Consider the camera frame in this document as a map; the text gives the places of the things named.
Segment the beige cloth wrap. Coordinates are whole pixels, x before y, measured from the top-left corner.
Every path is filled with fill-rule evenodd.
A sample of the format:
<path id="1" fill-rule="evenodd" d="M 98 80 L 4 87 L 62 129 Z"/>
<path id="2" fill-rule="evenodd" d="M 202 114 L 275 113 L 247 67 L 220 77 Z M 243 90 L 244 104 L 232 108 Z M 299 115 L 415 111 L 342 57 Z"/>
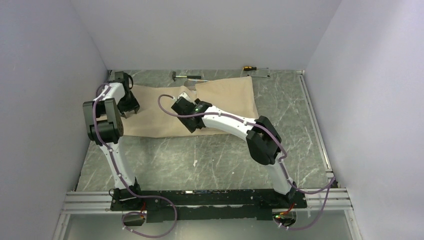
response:
<path id="1" fill-rule="evenodd" d="M 127 112 L 121 119 L 125 136 L 165 138 L 222 134 L 223 131 L 211 127 L 190 132 L 184 123 L 198 123 L 198 120 L 175 116 L 199 113 L 206 103 L 241 118 L 259 117 L 250 76 L 197 83 L 195 90 L 186 86 L 135 85 L 132 93 L 140 109 L 137 113 Z"/>

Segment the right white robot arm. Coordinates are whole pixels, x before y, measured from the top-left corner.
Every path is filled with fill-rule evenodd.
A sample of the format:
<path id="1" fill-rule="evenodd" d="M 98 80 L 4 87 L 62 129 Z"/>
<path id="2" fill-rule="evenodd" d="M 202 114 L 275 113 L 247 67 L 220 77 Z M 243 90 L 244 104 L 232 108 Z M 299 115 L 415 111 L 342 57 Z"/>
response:
<path id="1" fill-rule="evenodd" d="M 276 192 L 276 203 L 287 208 L 295 201 L 294 181 L 284 168 L 282 160 L 287 152 L 281 137 L 265 116 L 241 117 L 219 109 L 209 102 L 186 97 L 174 98 L 172 115 L 191 132 L 212 128 L 234 135 L 246 142 L 251 158 L 264 166 Z"/>

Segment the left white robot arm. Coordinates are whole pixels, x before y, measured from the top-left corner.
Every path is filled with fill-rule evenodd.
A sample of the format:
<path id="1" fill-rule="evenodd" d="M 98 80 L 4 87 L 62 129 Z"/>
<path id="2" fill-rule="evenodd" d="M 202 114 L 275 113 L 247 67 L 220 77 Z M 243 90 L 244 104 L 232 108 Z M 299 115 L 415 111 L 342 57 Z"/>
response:
<path id="1" fill-rule="evenodd" d="M 144 204 L 140 185 L 120 145 L 124 135 L 122 118 L 126 113 L 136 114 L 140 109 L 131 91 L 133 84 L 129 74 L 115 72 L 113 80 L 98 88 L 96 98 L 82 104 L 87 135 L 99 146 L 112 171 L 111 211 L 138 211 Z"/>

